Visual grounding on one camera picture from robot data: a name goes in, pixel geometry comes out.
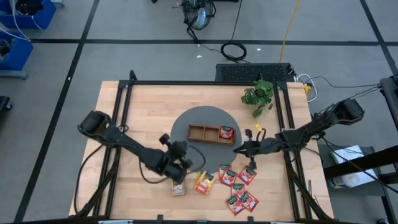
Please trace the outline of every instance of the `gray floor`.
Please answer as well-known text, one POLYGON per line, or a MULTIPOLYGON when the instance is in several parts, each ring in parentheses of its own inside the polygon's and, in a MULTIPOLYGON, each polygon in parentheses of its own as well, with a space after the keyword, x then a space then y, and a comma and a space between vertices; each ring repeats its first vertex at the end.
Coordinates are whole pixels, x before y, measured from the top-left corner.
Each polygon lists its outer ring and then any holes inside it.
MULTIPOLYGON (((188 40, 179 0, 100 0, 88 39, 188 40)), ((398 42, 398 1, 366 0, 385 41, 398 42)), ((79 39, 94 0, 64 0, 47 30, 29 30, 34 39, 79 39)), ((231 37, 239 4, 217 2, 217 15, 198 36, 231 37)), ((235 39, 282 40, 295 1, 245 0, 235 39)), ((289 40, 375 42, 376 36, 359 0, 303 0, 289 40)), ((218 49, 220 45, 208 45, 218 49)), ((246 60, 277 62, 280 45, 247 45, 246 60)), ((13 110, 0 129, 0 223, 12 222, 43 143, 77 44, 34 44, 24 70, 28 80, 1 79, 0 95, 10 96, 13 110)), ((398 47, 388 47, 398 60, 398 47)), ((236 49, 228 49, 238 54, 236 49)), ((335 85, 377 83, 392 75, 380 46, 288 45, 284 61, 297 73, 324 76, 335 85)), ((103 80, 120 80, 134 69, 140 80, 214 80, 217 63, 230 63, 217 52, 195 44, 85 44, 47 156, 24 220, 68 215, 86 138, 76 125, 95 107, 103 80)), ((319 96, 312 112, 365 89, 335 89, 316 80, 319 96)), ((327 139, 336 144, 374 146, 397 144, 397 131, 384 98, 378 92, 358 99, 366 117, 353 126, 336 126, 327 139)), ((398 198, 391 199, 398 208, 398 198)), ((385 216, 377 197, 331 195, 336 218, 374 223, 385 216)))

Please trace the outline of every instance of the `green leaves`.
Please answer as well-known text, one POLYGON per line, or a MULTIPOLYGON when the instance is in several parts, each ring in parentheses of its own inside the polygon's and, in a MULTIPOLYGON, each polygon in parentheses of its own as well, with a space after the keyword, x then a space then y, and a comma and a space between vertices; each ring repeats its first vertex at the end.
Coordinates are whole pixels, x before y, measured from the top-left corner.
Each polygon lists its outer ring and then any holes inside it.
POLYGON ((254 82, 254 88, 248 88, 244 90, 244 96, 241 97, 242 103, 247 105, 255 105, 257 108, 253 111, 253 118, 257 118, 261 115, 265 106, 268 106, 268 110, 272 109, 273 104, 271 103, 272 97, 274 96, 274 86, 270 82, 259 80, 254 82))

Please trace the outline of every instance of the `wooden tray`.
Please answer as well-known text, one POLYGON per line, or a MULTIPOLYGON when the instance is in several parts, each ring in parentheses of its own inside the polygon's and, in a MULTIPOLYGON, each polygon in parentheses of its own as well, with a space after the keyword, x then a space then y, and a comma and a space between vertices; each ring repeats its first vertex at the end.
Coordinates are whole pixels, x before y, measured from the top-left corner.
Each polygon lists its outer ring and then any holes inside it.
POLYGON ((189 124, 187 139, 189 141, 222 144, 225 146, 233 146, 235 144, 235 130, 230 140, 220 138, 219 133, 220 128, 189 124))

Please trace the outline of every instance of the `yellow cable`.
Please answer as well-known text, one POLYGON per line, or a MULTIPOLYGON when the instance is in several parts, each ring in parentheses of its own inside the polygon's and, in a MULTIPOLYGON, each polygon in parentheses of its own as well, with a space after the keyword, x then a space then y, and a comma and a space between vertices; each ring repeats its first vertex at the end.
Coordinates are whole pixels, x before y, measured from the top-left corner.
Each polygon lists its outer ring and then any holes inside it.
POLYGON ((285 38, 284 38, 284 42, 282 43, 282 50, 280 51, 279 63, 282 63, 282 58, 284 56, 284 50, 285 50, 285 42, 286 42, 287 36, 289 35, 289 30, 292 27, 292 24, 293 24, 293 21, 294 21, 294 17, 296 16, 296 13, 297 13, 297 10, 299 9, 300 3, 301 3, 301 0, 297 0, 296 7, 294 8, 292 18, 290 19, 289 26, 287 27, 285 38))

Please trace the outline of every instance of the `blue bin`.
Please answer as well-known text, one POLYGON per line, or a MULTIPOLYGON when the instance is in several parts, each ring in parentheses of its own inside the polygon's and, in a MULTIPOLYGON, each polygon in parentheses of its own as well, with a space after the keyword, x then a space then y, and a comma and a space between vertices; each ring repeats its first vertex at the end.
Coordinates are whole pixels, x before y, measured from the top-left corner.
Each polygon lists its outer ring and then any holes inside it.
MULTIPOLYGON (((15 14, 16 21, 18 23, 19 28, 21 29, 46 29, 52 17, 55 13, 55 6, 51 0, 32 0, 41 2, 43 5, 43 9, 37 11, 35 15, 32 16, 24 16, 19 15, 17 12, 15 14)), ((16 29, 13 15, 0 15, 0 22, 5 25, 7 28, 16 29)))
MULTIPOLYGON (((23 37, 20 32, 9 32, 19 37, 23 37)), ((0 32, 0 39, 11 42, 12 37, 5 32, 0 32)), ((15 39, 11 46, 11 51, 6 55, 4 60, 0 60, 0 70, 18 70, 21 71, 26 60, 29 58, 33 50, 33 45, 26 40, 15 39)))

